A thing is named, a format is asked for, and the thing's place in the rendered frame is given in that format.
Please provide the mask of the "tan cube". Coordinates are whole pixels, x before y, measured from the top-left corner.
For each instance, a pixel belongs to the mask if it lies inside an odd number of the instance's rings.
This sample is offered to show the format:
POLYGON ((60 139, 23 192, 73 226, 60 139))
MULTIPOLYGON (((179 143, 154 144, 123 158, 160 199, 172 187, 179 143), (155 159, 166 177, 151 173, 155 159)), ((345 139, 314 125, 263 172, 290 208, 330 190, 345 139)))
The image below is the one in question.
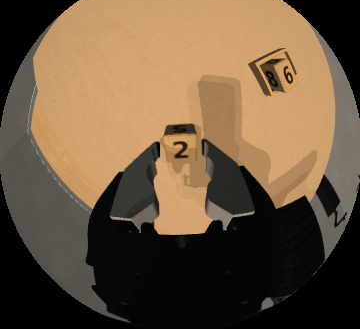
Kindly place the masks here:
POLYGON ((287 93, 298 83, 287 58, 271 59, 261 64, 260 68, 272 90, 287 93))
POLYGON ((163 139, 168 163, 197 160, 197 133, 194 124, 167 125, 163 139))

